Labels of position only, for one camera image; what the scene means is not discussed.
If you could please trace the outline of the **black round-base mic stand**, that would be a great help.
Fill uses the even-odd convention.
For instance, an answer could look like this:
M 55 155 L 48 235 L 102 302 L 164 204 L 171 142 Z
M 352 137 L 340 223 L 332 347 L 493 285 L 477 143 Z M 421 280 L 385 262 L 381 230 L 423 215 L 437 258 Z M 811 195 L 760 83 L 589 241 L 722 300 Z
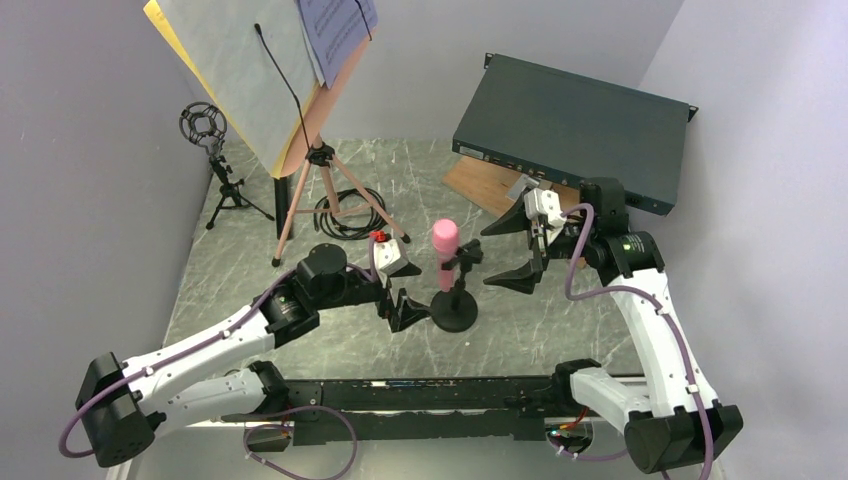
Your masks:
M 450 281 L 448 291 L 436 293 L 430 303 L 430 316 L 440 329 L 459 333 L 468 330 L 476 321 L 478 305 L 466 290 L 465 276 L 475 264 L 482 262 L 483 257 L 480 241 L 473 239 L 459 246 L 451 259 L 440 263 L 440 270 L 446 273 L 453 274 L 456 267 L 460 268 L 459 278 Z

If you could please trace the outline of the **pink small microphone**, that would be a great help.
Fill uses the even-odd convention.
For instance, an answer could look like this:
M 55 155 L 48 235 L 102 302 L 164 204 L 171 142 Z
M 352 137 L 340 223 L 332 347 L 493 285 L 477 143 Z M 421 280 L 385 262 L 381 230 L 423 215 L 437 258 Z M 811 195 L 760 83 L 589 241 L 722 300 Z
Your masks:
M 445 270 L 443 265 L 456 256 L 460 242 L 459 227 L 448 218 L 437 220 L 431 230 L 431 242 L 436 252 L 440 290 L 448 292 L 454 283 L 454 272 L 452 269 Z

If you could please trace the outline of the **pink tripod music stand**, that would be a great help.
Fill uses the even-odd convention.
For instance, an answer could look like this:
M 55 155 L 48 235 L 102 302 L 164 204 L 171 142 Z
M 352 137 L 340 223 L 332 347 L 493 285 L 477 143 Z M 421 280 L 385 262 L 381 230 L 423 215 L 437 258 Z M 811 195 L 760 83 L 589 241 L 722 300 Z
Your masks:
M 329 206 L 322 209 L 322 212 L 332 217 L 341 217 L 354 214 L 360 210 L 358 207 L 348 210 L 343 210 L 340 207 L 331 173 L 333 169 L 336 169 L 363 196 L 366 205 L 372 208 L 387 223 L 400 240 L 406 244 L 411 242 L 408 233 L 392 218 L 384 207 L 378 204 L 374 196 L 367 191 L 365 185 L 355 177 L 340 160 L 335 150 L 321 137 L 321 129 L 329 118 L 369 44 L 370 40 L 363 40 L 353 51 L 331 88 L 326 86 L 316 87 L 307 102 L 305 113 L 300 120 L 300 132 L 292 136 L 287 150 L 280 155 L 282 164 L 276 171 L 277 177 L 287 177 L 296 173 L 298 175 L 298 181 L 293 196 L 290 199 L 290 208 L 282 236 L 278 239 L 276 250 L 271 257 L 271 265 L 273 267 L 278 267 L 282 262 L 282 254 L 289 238 L 294 218 L 299 214 L 321 213 L 319 209 L 300 209 L 298 207 L 306 181 L 310 178 L 312 169 L 317 169 L 320 172 L 329 202 Z

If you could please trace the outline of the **black silver handheld microphone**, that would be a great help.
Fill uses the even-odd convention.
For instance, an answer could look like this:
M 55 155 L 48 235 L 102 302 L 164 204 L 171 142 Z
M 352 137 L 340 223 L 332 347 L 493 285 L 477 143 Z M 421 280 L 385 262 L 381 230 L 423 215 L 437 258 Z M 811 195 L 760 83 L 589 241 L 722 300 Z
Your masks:
M 287 177 L 276 178 L 274 186 L 274 207 L 277 239 L 280 239 L 290 208 L 290 182 Z

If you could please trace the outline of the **black tripod mic stand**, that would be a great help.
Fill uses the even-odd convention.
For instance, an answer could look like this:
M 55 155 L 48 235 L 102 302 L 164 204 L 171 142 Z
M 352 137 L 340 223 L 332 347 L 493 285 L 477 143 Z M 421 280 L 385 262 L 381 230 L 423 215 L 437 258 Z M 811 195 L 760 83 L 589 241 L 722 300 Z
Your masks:
M 213 174 L 220 182 L 220 200 L 206 223 L 205 228 L 211 230 L 222 210 L 238 210 L 253 208 L 266 219 L 274 221 L 275 217 L 248 200 L 241 192 L 244 179 L 232 181 L 231 165 L 227 162 L 223 147 L 228 131 L 228 123 L 223 112 L 209 102 L 193 102 L 187 105 L 179 117 L 179 129 L 184 139 L 191 144 L 202 147 L 206 153 L 208 164 Z

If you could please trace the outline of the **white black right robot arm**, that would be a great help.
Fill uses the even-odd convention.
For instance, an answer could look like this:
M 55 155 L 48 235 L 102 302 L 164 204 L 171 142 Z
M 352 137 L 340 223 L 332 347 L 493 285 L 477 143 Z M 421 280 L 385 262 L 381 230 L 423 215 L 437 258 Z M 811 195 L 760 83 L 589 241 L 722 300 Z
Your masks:
M 585 262 L 600 286 L 567 289 L 571 301 L 610 296 L 619 308 L 643 371 L 644 392 L 609 374 L 599 362 L 578 359 L 559 364 L 552 377 L 551 401 L 574 415 L 581 408 L 600 415 L 622 434 L 625 453 L 646 474 L 699 466 L 709 478 L 718 456 L 738 435 L 738 407 L 719 399 L 700 369 L 673 306 L 665 263 L 656 241 L 630 227 L 627 198 L 616 179 L 582 181 L 579 201 L 560 205 L 558 195 L 525 190 L 495 222 L 487 236 L 525 232 L 532 258 L 522 267 L 487 279 L 530 294 L 553 259 L 571 268 Z

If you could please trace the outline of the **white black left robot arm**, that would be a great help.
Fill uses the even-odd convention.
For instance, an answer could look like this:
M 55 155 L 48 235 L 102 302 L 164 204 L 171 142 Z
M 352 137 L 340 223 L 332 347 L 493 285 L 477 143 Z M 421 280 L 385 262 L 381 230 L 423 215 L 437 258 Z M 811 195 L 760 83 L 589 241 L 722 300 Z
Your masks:
M 289 272 L 230 317 L 182 341 L 120 360 L 112 352 L 88 365 L 76 412 L 59 440 L 68 458 L 93 456 L 109 468 L 155 439 L 227 415 L 279 417 L 289 389 L 278 369 L 258 361 L 228 376 L 215 372 L 291 343 L 320 324 L 320 311 L 372 304 L 391 332 L 428 316 L 394 277 L 421 274 L 397 240 L 372 241 L 369 265 L 349 262 L 335 244 L 313 247 Z

